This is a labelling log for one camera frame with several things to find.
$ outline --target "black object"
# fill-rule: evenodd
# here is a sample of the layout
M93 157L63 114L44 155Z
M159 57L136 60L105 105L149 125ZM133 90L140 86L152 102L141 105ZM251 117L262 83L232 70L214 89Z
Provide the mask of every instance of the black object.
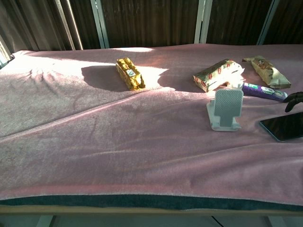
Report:
M263 120L260 124L278 141L303 136L303 112Z
M303 92L292 93L284 100L284 102L288 103L285 109L285 112L287 113L291 111L295 105L303 102Z
M212 216L212 218L219 224L219 226L224 227L224 225L222 225L214 216Z

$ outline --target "candy bar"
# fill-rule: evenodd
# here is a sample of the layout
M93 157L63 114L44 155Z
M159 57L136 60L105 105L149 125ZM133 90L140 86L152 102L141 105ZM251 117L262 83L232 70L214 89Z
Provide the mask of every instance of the candy bar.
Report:
M116 68L130 90L145 88L141 73L129 58L117 59Z
M280 73L272 63L265 60L262 56L243 58L242 61L248 61L262 80L271 88L288 88L291 86L288 79Z
M225 59L219 63L195 74L194 82L205 92L212 91L220 85L242 78L244 69L238 63L230 59Z

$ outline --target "phone screen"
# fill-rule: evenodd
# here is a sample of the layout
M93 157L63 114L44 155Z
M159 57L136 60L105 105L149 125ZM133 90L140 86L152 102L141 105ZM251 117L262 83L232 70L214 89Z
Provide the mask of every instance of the phone screen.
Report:
M303 136L303 112L263 120L260 123L279 141Z

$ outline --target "floor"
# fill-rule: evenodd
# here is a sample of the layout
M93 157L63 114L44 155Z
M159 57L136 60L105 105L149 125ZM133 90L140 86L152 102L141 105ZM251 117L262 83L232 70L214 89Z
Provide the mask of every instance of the floor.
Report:
M302 227L303 217L215 216L224 227ZM0 227L220 227L200 215L3 215Z

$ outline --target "cable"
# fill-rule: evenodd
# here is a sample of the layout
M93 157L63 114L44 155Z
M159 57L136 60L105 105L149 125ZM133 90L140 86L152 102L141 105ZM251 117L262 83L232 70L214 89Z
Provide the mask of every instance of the cable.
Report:
M212 216L212 218L219 224L219 226L224 227L224 225L222 225L214 216Z

